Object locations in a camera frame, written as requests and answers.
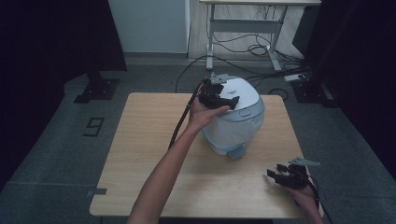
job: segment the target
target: power strip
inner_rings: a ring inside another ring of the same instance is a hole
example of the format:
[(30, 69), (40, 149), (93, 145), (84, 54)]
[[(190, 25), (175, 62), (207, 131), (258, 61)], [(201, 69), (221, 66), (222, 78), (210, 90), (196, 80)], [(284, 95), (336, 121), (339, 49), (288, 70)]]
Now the power strip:
[(294, 80), (304, 80), (305, 75), (304, 74), (296, 74), (296, 75), (291, 75), (283, 78), (286, 82), (294, 81)]

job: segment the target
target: white dome object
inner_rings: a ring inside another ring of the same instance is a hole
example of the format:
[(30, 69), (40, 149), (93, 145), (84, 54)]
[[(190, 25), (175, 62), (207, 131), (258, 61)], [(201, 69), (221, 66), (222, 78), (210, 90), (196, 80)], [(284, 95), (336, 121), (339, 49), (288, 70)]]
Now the white dome object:
[(224, 88), (219, 96), (226, 99), (239, 96), (239, 102), (234, 110), (213, 118), (202, 134), (218, 154), (239, 159), (262, 126), (265, 106), (256, 90), (240, 77), (230, 77), (222, 85)]

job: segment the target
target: white wall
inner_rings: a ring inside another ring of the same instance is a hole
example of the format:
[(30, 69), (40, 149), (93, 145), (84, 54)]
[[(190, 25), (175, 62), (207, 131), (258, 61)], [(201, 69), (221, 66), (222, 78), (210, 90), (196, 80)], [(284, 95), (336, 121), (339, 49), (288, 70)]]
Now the white wall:
[(190, 0), (109, 0), (124, 52), (187, 53)]

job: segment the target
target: black tripod base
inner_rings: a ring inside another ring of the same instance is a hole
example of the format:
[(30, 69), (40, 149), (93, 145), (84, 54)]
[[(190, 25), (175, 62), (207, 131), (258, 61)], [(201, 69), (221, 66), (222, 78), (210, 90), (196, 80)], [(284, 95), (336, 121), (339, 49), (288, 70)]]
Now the black tripod base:
[(85, 91), (78, 95), (75, 104), (87, 104), (90, 100), (111, 100), (120, 81), (118, 79), (103, 79), (98, 85), (90, 82)]
[(318, 91), (313, 91), (308, 87), (307, 82), (292, 81), (290, 83), (298, 103), (303, 104), (321, 104), (322, 95)]
[(297, 102), (302, 104), (323, 104), (325, 107), (338, 107), (336, 100), (322, 83), (319, 87), (312, 87), (309, 82), (292, 81)]

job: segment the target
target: human arm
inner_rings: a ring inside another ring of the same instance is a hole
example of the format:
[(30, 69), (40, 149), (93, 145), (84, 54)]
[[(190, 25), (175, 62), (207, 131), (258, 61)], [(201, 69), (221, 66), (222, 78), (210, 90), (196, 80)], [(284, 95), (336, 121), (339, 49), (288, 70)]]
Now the human arm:
[(317, 205), (315, 203), (315, 195), (309, 186), (303, 189), (292, 189), (287, 187), (282, 187), (288, 191), (303, 209), (309, 224), (324, 224), (324, 221), (318, 211)]
[(216, 115), (230, 107), (207, 110), (197, 99), (192, 103), (186, 129), (166, 151), (137, 197), (127, 223), (158, 223), (163, 207), (175, 185), (178, 173), (196, 135)]

